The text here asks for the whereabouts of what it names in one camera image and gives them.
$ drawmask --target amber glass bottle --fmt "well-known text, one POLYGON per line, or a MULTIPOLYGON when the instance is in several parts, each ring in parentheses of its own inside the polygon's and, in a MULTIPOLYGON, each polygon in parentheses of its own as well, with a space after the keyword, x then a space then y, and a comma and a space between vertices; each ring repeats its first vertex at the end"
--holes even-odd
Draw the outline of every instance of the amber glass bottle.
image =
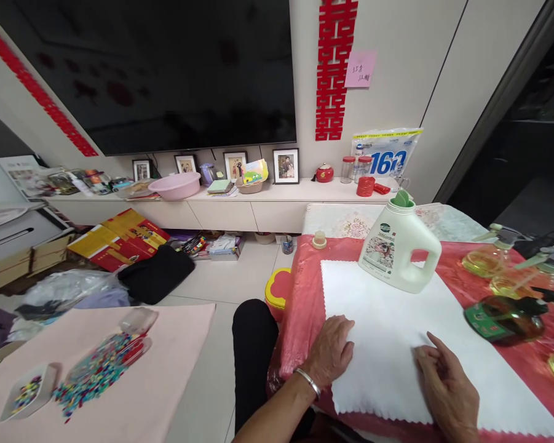
POLYGON ((533 287, 543 299, 524 297, 514 300, 499 295, 484 298, 465 310, 467 322, 490 343, 514 346, 538 339, 545 332, 541 315, 554 303, 554 291, 533 287))

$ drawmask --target pink plastic basin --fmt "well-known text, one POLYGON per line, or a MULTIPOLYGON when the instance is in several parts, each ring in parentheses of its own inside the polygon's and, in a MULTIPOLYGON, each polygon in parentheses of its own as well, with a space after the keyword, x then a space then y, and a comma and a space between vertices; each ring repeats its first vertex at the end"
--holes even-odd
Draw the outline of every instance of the pink plastic basin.
POLYGON ((150 191, 160 194, 164 200, 182 200, 199 192, 200 178, 201 174, 198 172, 169 175, 156 180, 148 188, 150 191))

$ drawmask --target human hand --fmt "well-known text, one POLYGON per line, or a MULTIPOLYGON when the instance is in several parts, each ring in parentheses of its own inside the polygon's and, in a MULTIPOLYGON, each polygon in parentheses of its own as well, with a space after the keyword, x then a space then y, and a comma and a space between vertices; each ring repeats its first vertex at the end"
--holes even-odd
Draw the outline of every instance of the human hand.
POLYGON ((322 330, 315 339, 303 369, 320 389, 344 374, 352 359, 355 344, 346 341, 349 331, 355 325, 345 316, 330 317, 324 322, 322 330))
POLYGON ((430 332, 427 335, 436 348, 416 348, 416 359, 430 413, 450 443, 478 443, 480 395, 457 356, 430 332))

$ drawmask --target red tablecloth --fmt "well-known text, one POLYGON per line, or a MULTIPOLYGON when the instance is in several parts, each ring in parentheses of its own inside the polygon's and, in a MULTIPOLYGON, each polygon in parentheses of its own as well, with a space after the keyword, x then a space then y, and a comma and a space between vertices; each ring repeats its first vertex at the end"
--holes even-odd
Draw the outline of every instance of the red tablecloth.
MULTIPOLYGON (((326 249, 317 250, 311 246, 311 239, 311 235, 302 235, 298 238, 298 249, 291 268, 293 289, 287 300, 281 335, 269 371, 270 390, 275 390, 281 380, 289 378, 293 370, 304 362, 311 344, 325 321, 320 261, 358 261, 363 245, 363 240, 360 239, 328 239, 326 249)), ((476 243, 442 243, 443 253, 437 266, 437 273, 459 303, 465 308, 492 295, 487 280, 470 274, 461 266, 461 258, 480 245, 476 243)), ((513 256, 515 263, 523 260, 515 251, 513 251, 513 256)), ((547 358, 554 352, 554 305, 551 305, 550 309, 550 312, 543 316, 547 330, 540 340, 512 348, 496 347, 496 349, 554 416, 554 377, 547 366, 547 358)), ((378 436, 394 437, 406 443, 436 442, 440 438, 438 431, 429 425, 384 420, 371 414, 337 415, 334 412, 330 390, 323 393, 316 406, 355 429, 378 436)), ((520 434, 482 431, 481 435, 484 441, 493 443, 554 442, 554 439, 520 434)))

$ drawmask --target silver bracelet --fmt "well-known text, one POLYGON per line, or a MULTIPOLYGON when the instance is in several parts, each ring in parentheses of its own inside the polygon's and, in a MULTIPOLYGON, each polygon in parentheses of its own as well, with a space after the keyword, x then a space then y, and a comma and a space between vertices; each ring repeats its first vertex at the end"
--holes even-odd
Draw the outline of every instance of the silver bracelet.
POLYGON ((309 385, 312 387, 312 389, 315 391, 315 396, 317 399, 320 399, 320 394, 322 393, 320 391, 320 388, 318 388, 318 385, 315 384, 315 381, 305 372, 302 368, 295 368, 293 372, 297 372, 300 376, 305 378, 309 385))

